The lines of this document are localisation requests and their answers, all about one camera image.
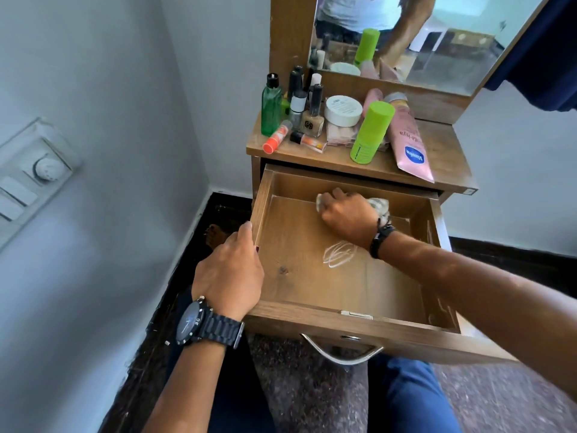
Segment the beige compact case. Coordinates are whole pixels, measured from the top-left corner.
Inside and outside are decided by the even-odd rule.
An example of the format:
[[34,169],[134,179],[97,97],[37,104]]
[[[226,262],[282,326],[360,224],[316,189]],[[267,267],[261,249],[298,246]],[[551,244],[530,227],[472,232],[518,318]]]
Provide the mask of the beige compact case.
[[361,124],[361,122],[357,122],[356,125],[351,127],[340,127],[330,122],[326,123],[327,144],[352,148]]

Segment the white wall switch panel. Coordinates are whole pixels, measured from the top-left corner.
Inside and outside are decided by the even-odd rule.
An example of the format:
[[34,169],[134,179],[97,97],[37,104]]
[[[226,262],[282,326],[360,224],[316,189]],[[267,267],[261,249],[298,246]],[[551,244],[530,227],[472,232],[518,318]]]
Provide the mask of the white wall switch panel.
[[81,164],[60,130],[43,118],[0,142],[0,252]]

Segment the wooden drawer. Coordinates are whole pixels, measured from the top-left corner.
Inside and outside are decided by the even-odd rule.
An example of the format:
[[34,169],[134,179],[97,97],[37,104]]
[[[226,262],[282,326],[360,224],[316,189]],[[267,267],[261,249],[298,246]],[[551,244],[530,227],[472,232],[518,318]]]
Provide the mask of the wooden drawer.
[[431,291],[359,249],[328,262],[339,237],[316,211],[318,194],[341,188],[390,203],[401,232],[451,250],[435,192],[402,189],[268,164],[252,212],[265,277],[248,331],[303,339],[355,358],[373,347],[435,364],[517,362]]

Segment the blue jeans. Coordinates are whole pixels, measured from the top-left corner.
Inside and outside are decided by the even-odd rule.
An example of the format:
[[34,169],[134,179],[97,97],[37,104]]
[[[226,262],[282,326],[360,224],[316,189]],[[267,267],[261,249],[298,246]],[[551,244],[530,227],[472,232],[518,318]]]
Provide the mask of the blue jeans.
[[[143,429],[150,433],[276,433],[248,345],[206,340],[183,378],[196,391],[168,386]],[[460,433],[430,365],[378,355],[369,361],[368,433]]]

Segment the white wiping cloth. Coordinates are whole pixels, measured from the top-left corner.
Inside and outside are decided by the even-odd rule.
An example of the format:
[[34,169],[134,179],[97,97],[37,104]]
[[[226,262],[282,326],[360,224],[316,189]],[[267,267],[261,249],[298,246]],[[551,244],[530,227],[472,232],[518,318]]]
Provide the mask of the white wiping cloth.
[[365,198],[357,193],[356,207],[350,216],[326,216],[322,220],[334,230],[359,232],[360,230],[376,231],[377,223],[388,222],[389,201],[382,198]]

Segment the small pink tube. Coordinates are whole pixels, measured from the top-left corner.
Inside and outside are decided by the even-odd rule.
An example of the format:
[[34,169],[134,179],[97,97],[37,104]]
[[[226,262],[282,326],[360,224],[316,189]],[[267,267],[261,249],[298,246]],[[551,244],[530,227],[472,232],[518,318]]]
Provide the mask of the small pink tube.
[[366,117],[366,113],[367,113],[368,109],[370,108],[371,103],[373,103],[375,101],[382,101],[383,98],[384,98],[384,95],[380,89],[378,89],[378,88],[370,89],[367,92],[364,103],[363,103],[362,117],[363,118]]

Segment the white round cream jar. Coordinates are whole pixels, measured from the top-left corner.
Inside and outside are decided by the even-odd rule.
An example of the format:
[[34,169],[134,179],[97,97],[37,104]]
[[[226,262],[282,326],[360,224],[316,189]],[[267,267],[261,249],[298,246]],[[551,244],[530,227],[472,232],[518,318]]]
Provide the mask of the white round cream jar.
[[326,99],[325,120],[338,127],[354,127],[363,113],[363,105],[345,95],[334,95]]

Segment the lime green cylinder bottle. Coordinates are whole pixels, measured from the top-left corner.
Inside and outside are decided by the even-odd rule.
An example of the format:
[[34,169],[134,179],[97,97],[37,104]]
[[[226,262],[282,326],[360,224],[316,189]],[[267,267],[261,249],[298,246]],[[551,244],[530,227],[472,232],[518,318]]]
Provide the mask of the lime green cylinder bottle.
[[373,101],[365,114],[350,158],[361,165],[369,164],[386,136],[386,131],[395,115],[395,108],[385,101]]

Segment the wooden dressing table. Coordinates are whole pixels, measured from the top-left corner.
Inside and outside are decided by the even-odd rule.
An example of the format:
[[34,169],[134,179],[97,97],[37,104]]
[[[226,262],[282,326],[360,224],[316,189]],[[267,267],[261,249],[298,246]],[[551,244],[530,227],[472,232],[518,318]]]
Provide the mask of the wooden dressing table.
[[[319,72],[322,75],[323,96],[320,111],[323,117],[325,101],[334,95],[352,97],[363,105],[367,92],[372,88],[380,89],[384,98],[395,92],[403,93],[408,99],[408,105],[417,122],[435,183],[427,182],[400,170],[386,136],[372,161],[366,165],[357,164],[351,160],[351,148],[327,145],[323,153],[317,153],[291,142],[291,133],[274,153],[268,155],[263,151],[263,144],[269,137],[261,133],[260,112],[256,122],[260,126],[255,126],[247,145],[247,154],[250,155],[252,163],[253,198],[256,199],[264,167],[275,161],[291,167],[312,167],[323,172],[357,175],[366,179],[436,191],[439,203],[453,194],[473,195],[478,188],[453,124],[472,103],[481,87],[485,86],[548,1],[546,0],[532,19],[526,23],[522,33],[518,34],[509,49],[505,50],[501,60],[494,65],[473,95],[463,96],[420,86],[313,68],[309,66],[308,61],[317,0],[270,0],[269,67],[271,72],[278,74],[283,91],[281,122],[289,120],[292,94],[301,89],[308,94],[310,76],[313,72]],[[326,142],[327,122],[324,117],[322,132],[318,137]]]

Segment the orange lip balm tube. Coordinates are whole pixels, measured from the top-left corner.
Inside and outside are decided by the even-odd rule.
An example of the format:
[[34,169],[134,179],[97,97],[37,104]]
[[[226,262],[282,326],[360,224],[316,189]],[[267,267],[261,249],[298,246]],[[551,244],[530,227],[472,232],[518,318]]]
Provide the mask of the orange lip balm tube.
[[263,151],[268,155],[274,153],[291,132],[292,121],[282,121],[279,127],[270,135],[266,142],[264,142]]

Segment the person's left hand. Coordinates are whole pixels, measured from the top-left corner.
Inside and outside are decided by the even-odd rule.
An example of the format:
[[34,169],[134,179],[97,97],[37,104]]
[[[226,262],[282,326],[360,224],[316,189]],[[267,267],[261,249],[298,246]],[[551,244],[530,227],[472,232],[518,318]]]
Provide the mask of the person's left hand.
[[207,228],[212,252],[196,266],[191,298],[204,296],[216,313],[242,321],[261,297],[264,270],[258,254],[235,248],[235,238],[217,225]]

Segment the grey bottle white cap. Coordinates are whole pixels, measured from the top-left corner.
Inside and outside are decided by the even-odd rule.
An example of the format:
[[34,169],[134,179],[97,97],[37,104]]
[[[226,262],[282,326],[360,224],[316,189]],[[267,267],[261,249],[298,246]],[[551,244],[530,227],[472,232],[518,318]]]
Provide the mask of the grey bottle white cap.
[[301,125],[302,115],[307,103],[307,92],[302,89],[292,94],[289,109],[289,121],[292,124],[292,130],[298,131]]

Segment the small orange black-capped tube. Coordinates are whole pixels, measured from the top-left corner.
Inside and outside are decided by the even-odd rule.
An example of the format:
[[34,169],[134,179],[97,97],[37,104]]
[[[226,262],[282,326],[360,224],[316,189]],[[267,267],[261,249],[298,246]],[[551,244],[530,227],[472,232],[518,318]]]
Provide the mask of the small orange black-capped tube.
[[290,134],[290,141],[294,144],[309,148],[317,153],[323,153],[327,146],[326,141],[321,141],[320,139],[307,135],[302,131],[292,131]]

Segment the beige nail polish bottle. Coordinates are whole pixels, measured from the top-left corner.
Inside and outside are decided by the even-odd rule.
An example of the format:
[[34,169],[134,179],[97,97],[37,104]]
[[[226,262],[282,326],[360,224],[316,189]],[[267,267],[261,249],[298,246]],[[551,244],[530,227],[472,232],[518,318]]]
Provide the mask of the beige nail polish bottle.
[[321,104],[323,86],[316,84],[310,90],[308,109],[302,114],[300,130],[308,136],[318,138],[324,125],[324,117],[321,116]]

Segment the black wristband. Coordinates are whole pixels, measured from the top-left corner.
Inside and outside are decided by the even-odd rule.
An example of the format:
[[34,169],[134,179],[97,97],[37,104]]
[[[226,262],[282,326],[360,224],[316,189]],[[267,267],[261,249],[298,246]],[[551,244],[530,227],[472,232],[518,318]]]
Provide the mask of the black wristband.
[[380,220],[377,223],[377,232],[373,239],[371,240],[371,244],[369,246],[369,254],[373,259],[379,260],[379,251],[380,247],[383,242],[394,232],[396,231],[395,227],[392,223],[386,223],[381,225]]

